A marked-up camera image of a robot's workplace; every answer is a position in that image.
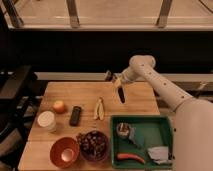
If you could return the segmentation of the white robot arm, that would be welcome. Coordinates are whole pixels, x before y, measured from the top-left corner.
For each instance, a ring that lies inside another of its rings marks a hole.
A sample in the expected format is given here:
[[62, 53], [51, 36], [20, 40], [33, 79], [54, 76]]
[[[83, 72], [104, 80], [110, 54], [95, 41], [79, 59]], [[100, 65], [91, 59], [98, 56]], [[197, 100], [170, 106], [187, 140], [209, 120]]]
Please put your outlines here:
[[118, 79], [122, 84], [143, 77], [175, 112], [173, 171], [213, 171], [213, 103], [190, 95], [154, 70], [150, 55], [135, 55]]

